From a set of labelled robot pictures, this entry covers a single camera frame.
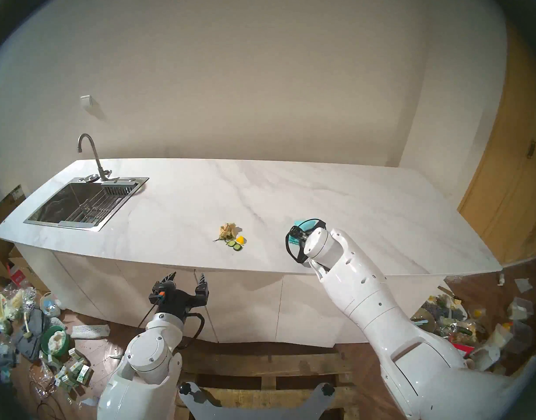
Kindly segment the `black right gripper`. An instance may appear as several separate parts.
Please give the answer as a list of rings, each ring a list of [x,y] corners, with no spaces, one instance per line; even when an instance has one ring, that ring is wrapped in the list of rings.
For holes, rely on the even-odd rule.
[[[289,230],[289,256],[295,262],[306,262],[308,256],[305,254],[305,246],[312,229],[303,230],[300,226],[292,226]],[[292,250],[291,245],[297,245],[297,250]]]

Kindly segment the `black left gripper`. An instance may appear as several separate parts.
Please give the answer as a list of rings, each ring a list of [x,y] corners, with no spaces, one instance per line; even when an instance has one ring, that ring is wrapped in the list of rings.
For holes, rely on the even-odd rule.
[[[149,294],[149,301],[156,305],[157,313],[170,314],[176,317],[186,317],[191,309],[195,307],[204,307],[207,305],[209,298],[209,287],[205,274],[201,273],[195,294],[190,295],[187,292],[176,287],[174,278],[176,271],[165,276],[160,282],[156,282]]]

